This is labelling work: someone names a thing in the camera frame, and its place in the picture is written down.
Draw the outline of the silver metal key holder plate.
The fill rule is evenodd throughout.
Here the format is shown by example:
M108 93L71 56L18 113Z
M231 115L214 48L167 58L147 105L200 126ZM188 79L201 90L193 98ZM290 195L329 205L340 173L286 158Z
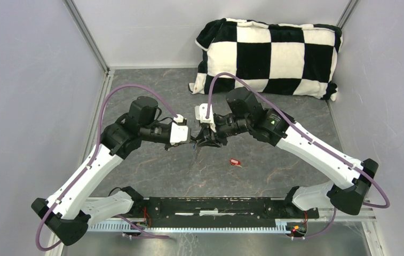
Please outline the silver metal key holder plate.
M196 147L194 149L194 152L193 152L190 164L189 164L189 169L188 169L189 171L191 171L192 169L197 167L199 165L199 163L201 162L201 160L202 160L201 151L202 151L201 147Z

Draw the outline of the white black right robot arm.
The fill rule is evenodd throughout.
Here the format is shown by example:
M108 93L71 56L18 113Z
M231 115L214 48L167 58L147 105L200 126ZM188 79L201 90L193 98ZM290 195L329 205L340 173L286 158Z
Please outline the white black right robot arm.
M328 182L295 186L287 193L284 212L291 218L318 207L334 207L349 215L358 215L372 185L370 179L378 164L347 156L310 134L286 113L264 108L256 96L244 87L226 95L229 114L213 113L208 104L195 107L201 130L199 147L222 147L229 137L249 133L254 139L292 153L329 178Z

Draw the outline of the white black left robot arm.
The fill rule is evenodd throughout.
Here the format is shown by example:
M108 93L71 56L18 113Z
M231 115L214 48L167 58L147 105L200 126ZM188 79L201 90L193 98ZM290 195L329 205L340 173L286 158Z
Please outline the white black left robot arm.
M182 115L164 123L158 102L150 97L136 98L127 113L105 127L92 152L75 173L48 198L37 198L31 208L66 246L79 241L88 228L110 217L127 214L137 217L143 203L127 189L94 203L86 200L115 167L122 163L143 141L162 143L165 148L190 141L191 130Z

